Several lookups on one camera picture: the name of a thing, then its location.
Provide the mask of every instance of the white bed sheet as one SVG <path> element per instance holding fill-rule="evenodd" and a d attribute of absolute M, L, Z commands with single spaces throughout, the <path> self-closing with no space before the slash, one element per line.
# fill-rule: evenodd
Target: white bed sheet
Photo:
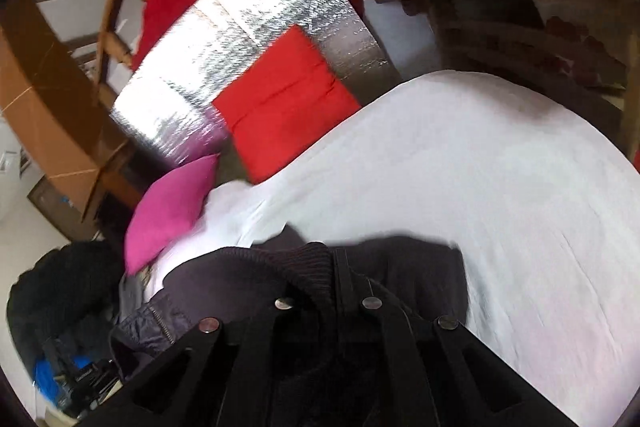
<path fill-rule="evenodd" d="M 416 78 L 236 195 L 226 219 L 244 245 L 286 223 L 309 241 L 459 245 L 467 327 L 580 427 L 612 426 L 640 386 L 640 176 L 538 93 Z"/>

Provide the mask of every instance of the black fabric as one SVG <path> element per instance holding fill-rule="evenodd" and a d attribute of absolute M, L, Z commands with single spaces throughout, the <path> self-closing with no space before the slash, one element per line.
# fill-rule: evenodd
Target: black fabric
<path fill-rule="evenodd" d="M 102 241 L 76 242 L 44 255 L 9 293 L 6 318 L 15 348 L 33 376 L 45 341 L 70 333 L 74 353 L 108 356 L 106 310 L 117 308 L 124 261 Z"/>
<path fill-rule="evenodd" d="M 328 343 L 335 328 L 333 259 L 337 248 L 347 253 L 354 272 L 369 277 L 372 285 L 402 305 L 407 314 L 429 320 L 451 314 L 465 322 L 466 277 L 457 248 L 389 237 L 348 247 L 309 243 L 282 250 L 301 240 L 293 229 L 285 229 L 261 248 L 222 248 L 172 270 L 164 278 L 164 289 L 111 333 L 111 349 L 123 378 L 130 378 L 170 345 L 159 320 L 175 340 L 202 318 L 240 321 L 292 291 L 302 305 L 318 311 L 319 342 Z M 183 317 L 178 327 L 176 317 Z M 305 378 L 312 375 L 305 373 Z M 287 393 L 294 393 L 295 388 L 292 385 Z"/>

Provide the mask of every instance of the bed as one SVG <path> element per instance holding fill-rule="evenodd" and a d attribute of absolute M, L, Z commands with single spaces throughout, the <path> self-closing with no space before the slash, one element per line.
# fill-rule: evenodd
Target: bed
<path fill-rule="evenodd" d="M 308 241 L 406 233 L 459 245 L 466 325 L 580 427 L 613 425 L 640 385 L 640 177 L 587 121 L 496 76 L 418 77 L 287 168 L 210 194 L 172 267 L 294 226 Z"/>

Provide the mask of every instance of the pillow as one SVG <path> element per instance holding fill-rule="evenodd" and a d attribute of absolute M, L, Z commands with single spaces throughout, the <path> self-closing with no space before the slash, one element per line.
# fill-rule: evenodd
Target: pillow
<path fill-rule="evenodd" d="M 299 26 L 279 37 L 213 105 L 254 183 L 286 167 L 360 109 Z"/>
<path fill-rule="evenodd" d="M 204 156 L 164 175 L 149 187 L 133 213 L 124 240 L 127 274 L 151 263 L 188 233 L 213 188 L 218 155 Z"/>

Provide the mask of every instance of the pink cushion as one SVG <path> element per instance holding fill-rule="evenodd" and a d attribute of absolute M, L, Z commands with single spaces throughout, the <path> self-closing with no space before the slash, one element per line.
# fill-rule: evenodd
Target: pink cushion
<path fill-rule="evenodd" d="M 124 242 L 127 273 L 151 263 L 172 241 L 189 232 L 213 188 L 218 155 L 174 169 L 149 187 L 136 207 Z"/>

